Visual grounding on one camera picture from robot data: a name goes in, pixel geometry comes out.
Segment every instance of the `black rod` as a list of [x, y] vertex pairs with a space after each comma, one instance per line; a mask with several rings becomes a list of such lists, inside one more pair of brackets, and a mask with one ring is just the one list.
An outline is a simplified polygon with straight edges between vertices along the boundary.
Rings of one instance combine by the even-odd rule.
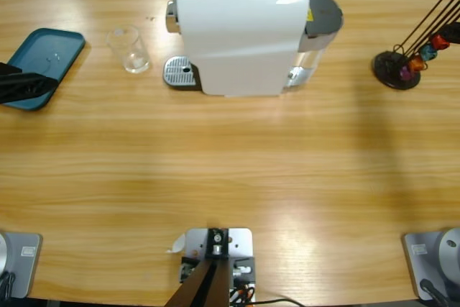
[[426, 42], [426, 40], [435, 32], [437, 32], [443, 25], [446, 24], [446, 18], [452, 13], [454, 12], [454, 10], [456, 10], [460, 5], [460, 1], [456, 2], [456, 4], [447, 11], [447, 13], [444, 15], [443, 18], [441, 18], [436, 24], [435, 26], [433, 27], [433, 29], [427, 34], [425, 35], [425, 37], [422, 39], [422, 40], [419, 40], [419, 42], [415, 45], [415, 47], [412, 49], [409, 49], [408, 50], [408, 53], [407, 53], [407, 56], [409, 56], [412, 52], [417, 52], [417, 50]]
[[405, 38], [405, 40], [400, 44], [397, 45], [399, 47], [403, 47], [403, 45], [410, 39], [412, 35], [417, 31], [418, 28], [424, 23], [424, 21], [433, 13], [433, 11], [438, 7], [438, 5], [442, 2], [443, 0], [438, 0], [438, 2], [431, 8], [431, 10], [424, 16], [424, 18], [420, 21], [420, 23], [417, 24], [417, 27]]
[[[439, 12], [438, 16], [436, 16], [436, 18], [430, 23], [430, 25], [427, 26], [427, 28], [425, 30], [423, 30], [423, 32], [420, 34], [420, 36], [418, 37], [418, 39], [416, 41], [414, 41], [414, 43], [408, 48], [407, 50], [407, 55], [409, 55], [409, 52], [412, 50], [413, 47], [417, 46], [420, 44], [420, 39], [423, 35], [425, 35], [425, 37], [422, 39], [422, 41], [426, 41], [426, 38], [430, 37], [430, 35], [435, 31], [433, 28], [436, 28], [441, 22], [443, 22], [447, 16], [449, 14], [452, 13], [452, 11], [459, 5], [460, 1], [458, 1], [453, 7], [451, 7], [449, 10], [447, 10], [450, 5], [454, 2], [454, 0], [450, 0], [447, 5], [441, 10], [441, 12]], [[437, 21], [436, 20], [441, 17], [447, 10], [447, 14], [440, 20], [440, 21]]]

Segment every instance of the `clear glass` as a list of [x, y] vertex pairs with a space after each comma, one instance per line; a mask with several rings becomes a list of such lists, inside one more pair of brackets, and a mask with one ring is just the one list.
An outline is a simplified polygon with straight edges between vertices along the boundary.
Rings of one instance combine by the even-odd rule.
[[130, 73], [141, 73], [149, 68], [150, 59], [139, 30], [133, 25], [121, 25], [107, 34], [107, 45], [119, 57]]

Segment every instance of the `coffee machine lid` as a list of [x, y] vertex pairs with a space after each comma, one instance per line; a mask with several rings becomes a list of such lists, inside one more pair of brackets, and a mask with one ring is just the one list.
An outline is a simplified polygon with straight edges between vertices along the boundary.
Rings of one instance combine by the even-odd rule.
[[338, 32], [343, 23], [343, 14], [334, 0], [310, 0], [305, 33], [308, 37], [329, 35]]

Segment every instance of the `metal base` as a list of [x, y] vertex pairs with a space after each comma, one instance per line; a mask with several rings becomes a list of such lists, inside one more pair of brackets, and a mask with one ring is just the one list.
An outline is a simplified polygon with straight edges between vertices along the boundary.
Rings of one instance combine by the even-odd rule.
[[[447, 241], [444, 239], [444, 234], [444, 232], [412, 233], [405, 235], [403, 239], [414, 291], [420, 299], [425, 301], [432, 300], [432, 298], [420, 287], [423, 279], [431, 281], [440, 293], [451, 300], [458, 301], [460, 298], [459, 288], [447, 280], [441, 270], [439, 249], [440, 246], [444, 246], [441, 240], [442, 242]], [[458, 267], [458, 260], [453, 260], [451, 265]]]
[[[205, 260], [208, 229], [194, 228], [185, 234], [185, 254], [179, 269], [179, 281], [182, 283]], [[234, 282], [240, 278], [251, 282], [248, 287], [255, 288], [254, 252], [252, 232], [248, 228], [229, 228], [229, 262]]]
[[390, 88], [407, 90], [420, 82], [420, 73], [414, 73], [409, 81], [403, 81], [400, 77], [400, 66], [404, 56], [397, 52], [383, 52], [372, 61], [372, 70], [375, 77]]
[[0, 247], [8, 247], [4, 270], [16, 275], [11, 296], [25, 298], [32, 287], [42, 237], [39, 234], [25, 233], [3, 235], [5, 239], [0, 238]]

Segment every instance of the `colorful coffee capsule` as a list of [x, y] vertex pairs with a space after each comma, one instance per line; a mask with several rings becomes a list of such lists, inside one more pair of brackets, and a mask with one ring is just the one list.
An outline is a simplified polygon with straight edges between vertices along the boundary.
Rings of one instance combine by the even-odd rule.
[[438, 56], [438, 51], [434, 49], [431, 43], [425, 43], [418, 52], [423, 61], [429, 61]]
[[404, 65], [400, 70], [400, 77], [402, 81], [410, 81], [413, 78], [413, 74], [409, 71], [409, 68]]
[[430, 42], [435, 50], [445, 50], [450, 46], [449, 41], [446, 41], [440, 34], [434, 34]]
[[408, 66], [411, 73], [425, 70], [425, 62], [419, 54], [414, 55], [412, 59], [409, 60]]

